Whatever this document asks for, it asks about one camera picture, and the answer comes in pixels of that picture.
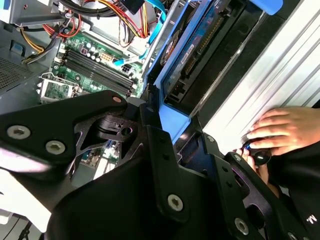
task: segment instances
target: black knob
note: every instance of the black knob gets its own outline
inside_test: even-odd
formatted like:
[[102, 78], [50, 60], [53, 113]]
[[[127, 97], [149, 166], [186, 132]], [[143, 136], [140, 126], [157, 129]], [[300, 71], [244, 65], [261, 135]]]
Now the black knob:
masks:
[[261, 149], [252, 149], [250, 144], [259, 140], [263, 140], [264, 138], [256, 138], [250, 139], [243, 144], [242, 150], [247, 149], [250, 153], [250, 156], [253, 157], [254, 163], [256, 166], [261, 166], [263, 164], [267, 164], [271, 159], [271, 151], [269, 148], [261, 148]]

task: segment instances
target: yellow wire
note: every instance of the yellow wire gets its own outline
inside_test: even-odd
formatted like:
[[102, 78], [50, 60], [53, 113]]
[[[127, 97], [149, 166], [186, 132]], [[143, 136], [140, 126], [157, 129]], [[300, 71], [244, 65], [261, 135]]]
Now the yellow wire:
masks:
[[21, 33], [24, 36], [26, 42], [36, 51], [38, 51], [38, 53], [42, 53], [45, 49], [42, 46], [36, 45], [35, 43], [33, 43], [25, 34], [25, 31], [23, 31], [21, 29]]
[[144, 28], [144, 34], [145, 36], [148, 35], [148, 14], [147, 14], [147, 8], [146, 8], [146, 4], [144, 3], [142, 5], [142, 9], [143, 9], [143, 28]]
[[114, 8], [114, 6], [112, 4], [110, 4], [109, 2], [105, 1], [105, 0], [97, 0], [98, 2], [105, 4], [108, 8], [112, 9], [114, 11], [114, 13], [116, 13], [118, 15], [118, 17], [131, 29], [131, 31], [134, 33], [134, 35], [136, 37], [141, 37], [139, 36], [137, 30], [135, 30], [135, 28], [132, 26], [131, 23], [129, 23], [122, 15], [120, 12], [117, 11], [117, 9]]

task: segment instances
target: silver screw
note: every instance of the silver screw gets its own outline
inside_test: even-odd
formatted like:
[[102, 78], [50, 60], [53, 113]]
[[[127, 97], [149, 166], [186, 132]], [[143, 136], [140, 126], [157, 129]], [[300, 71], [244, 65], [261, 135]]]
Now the silver screw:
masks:
[[182, 202], [181, 198], [175, 194], [170, 194], [168, 196], [168, 204], [177, 212], [180, 212], [184, 208], [184, 203]]
[[214, 140], [214, 138], [212, 136], [208, 135], [208, 136], [206, 136], [206, 138], [209, 139], [209, 141], [212, 142], [212, 143], [215, 142], [215, 140]]
[[66, 150], [66, 146], [60, 141], [52, 140], [46, 143], [45, 149], [48, 153], [59, 155]]
[[288, 235], [289, 235], [289, 238], [290, 238], [291, 240], [298, 240], [293, 233], [288, 232]]
[[240, 157], [239, 155], [237, 155], [237, 154], [234, 155], [234, 158], [235, 158], [235, 160], [237, 160], [238, 162], [241, 161], [241, 157]]
[[236, 228], [243, 234], [243, 235], [248, 235], [249, 234], [249, 228], [245, 221], [243, 221], [241, 218], [237, 217], [234, 220], [234, 224]]
[[31, 135], [31, 131], [26, 126], [13, 125], [6, 130], [6, 134], [10, 138], [22, 140], [28, 138]]

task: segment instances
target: finger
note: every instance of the finger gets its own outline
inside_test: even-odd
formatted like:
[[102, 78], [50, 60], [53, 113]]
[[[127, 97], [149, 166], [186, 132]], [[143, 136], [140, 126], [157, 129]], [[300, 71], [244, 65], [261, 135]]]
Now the finger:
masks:
[[271, 154], [272, 154], [272, 156], [279, 156], [279, 155], [286, 154], [286, 153], [291, 152], [296, 149], [298, 149], [297, 146], [275, 147], [275, 148], [271, 149]]
[[265, 138], [271, 136], [288, 136], [289, 129], [287, 124], [264, 126], [249, 132], [246, 137], [248, 139]]
[[250, 128], [250, 130], [255, 130], [259, 129], [262, 127], [267, 127], [267, 126], [274, 126], [274, 125], [285, 125], [290, 122], [289, 118], [286, 116], [271, 116], [264, 118], [262, 120], [259, 120], [256, 124]]
[[246, 157], [248, 157], [249, 155], [250, 155], [249, 150], [245, 148], [245, 149], [243, 150], [243, 154], [242, 154], [242, 156], [246, 156]]
[[285, 116], [285, 115], [289, 115], [289, 112], [287, 111], [286, 108], [275, 108], [263, 114], [260, 120], [273, 117], [273, 116]]
[[260, 175], [260, 178], [265, 184], [268, 184], [269, 181], [269, 173], [268, 173], [268, 167], [267, 164], [261, 165], [258, 168], [258, 173]]
[[235, 152], [236, 152], [237, 154], [239, 154], [240, 156], [242, 156], [242, 150], [241, 150], [241, 149], [237, 149], [237, 150], [235, 150]]
[[290, 142], [290, 138], [288, 136], [274, 136], [274, 137], [266, 138], [263, 140], [254, 141], [250, 143], [250, 148], [272, 149], [272, 148], [287, 147], [289, 142]]
[[257, 172], [256, 166], [255, 166], [255, 160], [254, 160], [254, 158], [252, 156], [248, 156], [247, 163], [253, 169], [254, 172]]

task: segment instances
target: hand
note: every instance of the hand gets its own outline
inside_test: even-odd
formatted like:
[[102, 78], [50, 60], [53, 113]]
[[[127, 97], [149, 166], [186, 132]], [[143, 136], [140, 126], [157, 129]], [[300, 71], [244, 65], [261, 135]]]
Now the hand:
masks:
[[276, 108], [265, 113], [250, 129], [248, 139], [266, 138], [250, 144], [252, 149], [270, 149], [282, 155], [320, 141], [320, 109]]
[[278, 188], [269, 183], [267, 164], [261, 165], [256, 168], [255, 160], [252, 156], [249, 155], [249, 151], [247, 149], [245, 149], [244, 151], [242, 151], [241, 149], [237, 149], [235, 152], [242, 156], [242, 158], [249, 164], [253, 171], [262, 179], [262, 181], [269, 187], [269, 189], [276, 195], [276, 197], [279, 198], [280, 193]]
[[259, 166], [256, 168], [255, 160], [252, 156], [249, 155], [249, 151], [245, 149], [243, 152], [241, 149], [237, 149], [235, 151], [237, 154], [243, 157], [243, 159], [249, 164], [249, 166], [253, 169], [253, 171], [262, 179], [262, 181], [268, 185], [269, 181], [269, 173], [267, 164]]

